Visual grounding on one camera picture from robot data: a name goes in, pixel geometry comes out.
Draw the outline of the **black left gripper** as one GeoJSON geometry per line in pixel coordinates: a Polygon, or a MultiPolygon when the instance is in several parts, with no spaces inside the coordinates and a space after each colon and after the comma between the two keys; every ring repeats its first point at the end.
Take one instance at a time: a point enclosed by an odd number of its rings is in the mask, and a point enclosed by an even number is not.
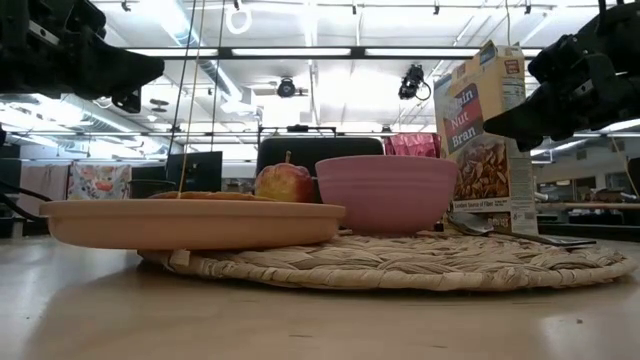
{"type": "Polygon", "coordinates": [[[40,27],[32,34],[44,50],[47,69],[41,93],[46,96],[131,93],[164,72],[162,59],[103,41],[106,16],[90,0],[29,0],[29,13],[30,21],[40,27]],[[87,69],[81,60],[84,50],[87,69]]]}

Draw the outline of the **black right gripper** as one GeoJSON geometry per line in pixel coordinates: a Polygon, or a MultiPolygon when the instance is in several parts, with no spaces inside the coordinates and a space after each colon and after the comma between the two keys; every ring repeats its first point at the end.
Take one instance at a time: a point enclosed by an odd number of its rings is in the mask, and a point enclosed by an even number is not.
{"type": "Polygon", "coordinates": [[[604,93],[617,81],[608,40],[622,9],[601,4],[580,30],[541,50],[528,66],[538,88],[520,105],[486,120],[484,131],[512,139],[527,152],[545,138],[563,140],[601,122],[613,103],[604,93]]]}

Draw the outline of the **yellow raisin bran cereal box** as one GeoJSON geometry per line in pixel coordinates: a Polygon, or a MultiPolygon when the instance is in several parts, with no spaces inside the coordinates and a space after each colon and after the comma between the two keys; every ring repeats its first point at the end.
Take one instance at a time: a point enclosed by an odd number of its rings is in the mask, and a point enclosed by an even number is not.
{"type": "Polygon", "coordinates": [[[525,101],[524,65],[520,47],[489,41],[434,83],[434,106],[441,156],[458,167],[452,210],[536,235],[531,156],[515,140],[483,129],[486,120],[525,101]]]}

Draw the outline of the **metal spoon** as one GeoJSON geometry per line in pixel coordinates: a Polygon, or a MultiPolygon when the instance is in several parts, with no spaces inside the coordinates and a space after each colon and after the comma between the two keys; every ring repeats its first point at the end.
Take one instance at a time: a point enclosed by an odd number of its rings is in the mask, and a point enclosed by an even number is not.
{"type": "Polygon", "coordinates": [[[512,231],[495,228],[488,220],[471,213],[453,212],[449,213],[447,215],[447,218],[452,226],[455,226],[461,232],[468,233],[470,235],[488,235],[490,233],[496,233],[561,248],[574,248],[581,246],[592,246],[597,244],[596,240],[568,241],[550,237],[543,237],[540,235],[514,233],[512,231]]]}

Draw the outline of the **toasted bagel half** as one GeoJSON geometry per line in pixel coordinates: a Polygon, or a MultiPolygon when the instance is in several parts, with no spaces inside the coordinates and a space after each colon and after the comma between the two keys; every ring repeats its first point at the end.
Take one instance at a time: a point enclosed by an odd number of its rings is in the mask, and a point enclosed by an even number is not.
{"type": "Polygon", "coordinates": [[[271,201],[271,198],[237,192],[178,192],[171,191],[150,196],[150,199],[224,200],[224,201],[271,201]]]}

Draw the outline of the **terracotta round plate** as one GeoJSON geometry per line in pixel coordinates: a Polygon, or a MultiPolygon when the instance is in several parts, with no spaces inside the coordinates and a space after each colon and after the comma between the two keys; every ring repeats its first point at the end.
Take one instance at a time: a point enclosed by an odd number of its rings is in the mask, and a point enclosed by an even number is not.
{"type": "Polygon", "coordinates": [[[308,245],[332,239],[341,206],[246,200],[130,199],[41,205],[50,234],[80,247],[234,250],[308,245]]]}

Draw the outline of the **pink bowl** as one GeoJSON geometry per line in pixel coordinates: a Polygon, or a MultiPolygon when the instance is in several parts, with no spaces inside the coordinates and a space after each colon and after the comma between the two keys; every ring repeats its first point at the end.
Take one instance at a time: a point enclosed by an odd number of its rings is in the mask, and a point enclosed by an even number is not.
{"type": "Polygon", "coordinates": [[[457,165],[446,159],[361,155],[315,165],[325,204],[346,209],[342,226],[362,234],[415,234],[439,222],[453,198],[457,165]]]}

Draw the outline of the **red apple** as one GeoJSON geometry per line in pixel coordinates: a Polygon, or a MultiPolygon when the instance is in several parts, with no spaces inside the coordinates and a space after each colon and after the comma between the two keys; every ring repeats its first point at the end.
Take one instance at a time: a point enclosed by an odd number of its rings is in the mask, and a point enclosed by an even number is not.
{"type": "Polygon", "coordinates": [[[283,162],[266,166],[256,177],[255,195],[280,202],[314,202],[314,182],[303,166],[291,163],[292,153],[285,152],[283,162]]]}

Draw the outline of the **round woven straw placemat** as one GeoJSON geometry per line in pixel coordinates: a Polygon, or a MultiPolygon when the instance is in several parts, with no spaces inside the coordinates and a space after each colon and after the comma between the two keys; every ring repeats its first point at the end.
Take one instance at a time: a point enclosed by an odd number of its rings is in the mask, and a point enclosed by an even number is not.
{"type": "Polygon", "coordinates": [[[176,274],[291,288],[511,291],[611,282],[637,262],[600,246],[564,249],[508,235],[456,232],[417,237],[340,235],[328,242],[263,250],[141,250],[176,274]]]}

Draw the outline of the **floral patterned cloth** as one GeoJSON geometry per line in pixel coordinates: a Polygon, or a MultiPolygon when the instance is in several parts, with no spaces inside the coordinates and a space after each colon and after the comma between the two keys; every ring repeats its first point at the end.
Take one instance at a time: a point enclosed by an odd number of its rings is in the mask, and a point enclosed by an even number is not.
{"type": "Polygon", "coordinates": [[[72,163],[67,185],[68,200],[125,199],[131,180],[130,165],[72,163]]]}

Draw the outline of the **black computer monitor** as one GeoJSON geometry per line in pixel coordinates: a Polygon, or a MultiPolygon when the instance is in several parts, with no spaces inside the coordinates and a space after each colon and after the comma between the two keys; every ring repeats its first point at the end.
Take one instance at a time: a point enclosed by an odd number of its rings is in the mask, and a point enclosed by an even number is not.
{"type": "Polygon", "coordinates": [[[223,153],[197,152],[173,154],[168,157],[166,178],[178,190],[217,192],[222,187],[223,153]]]}

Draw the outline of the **pink patterned cloth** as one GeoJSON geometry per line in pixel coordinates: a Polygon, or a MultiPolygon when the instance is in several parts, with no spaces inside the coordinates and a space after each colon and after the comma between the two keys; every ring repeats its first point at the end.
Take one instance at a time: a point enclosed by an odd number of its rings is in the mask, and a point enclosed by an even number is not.
{"type": "Polygon", "coordinates": [[[383,140],[386,155],[439,158],[441,139],[435,133],[400,133],[383,140]]]}

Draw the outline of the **beige cloth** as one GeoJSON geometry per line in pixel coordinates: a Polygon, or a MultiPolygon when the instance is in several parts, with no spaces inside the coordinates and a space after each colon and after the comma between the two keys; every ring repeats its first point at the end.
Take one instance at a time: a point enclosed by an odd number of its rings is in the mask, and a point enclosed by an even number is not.
{"type": "Polygon", "coordinates": [[[65,200],[68,173],[68,166],[23,166],[20,185],[52,200],[65,200]]]}

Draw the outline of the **black and silver toaster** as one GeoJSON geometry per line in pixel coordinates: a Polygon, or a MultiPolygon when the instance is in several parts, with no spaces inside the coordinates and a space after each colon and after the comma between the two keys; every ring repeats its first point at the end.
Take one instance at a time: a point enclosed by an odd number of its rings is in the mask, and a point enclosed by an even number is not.
{"type": "Polygon", "coordinates": [[[305,167],[312,176],[316,175],[315,164],[322,160],[384,154],[382,142],[375,138],[269,138],[258,148],[256,174],[267,166],[284,162],[287,151],[291,153],[290,163],[305,167]]]}

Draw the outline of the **black aluminium table frame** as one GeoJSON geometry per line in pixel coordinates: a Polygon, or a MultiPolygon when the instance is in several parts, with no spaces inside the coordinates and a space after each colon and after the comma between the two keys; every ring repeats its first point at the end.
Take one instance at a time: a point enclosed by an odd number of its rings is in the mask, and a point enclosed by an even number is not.
{"type": "Polygon", "coordinates": [[[541,223],[538,230],[544,235],[640,243],[640,226],[541,223]]]}

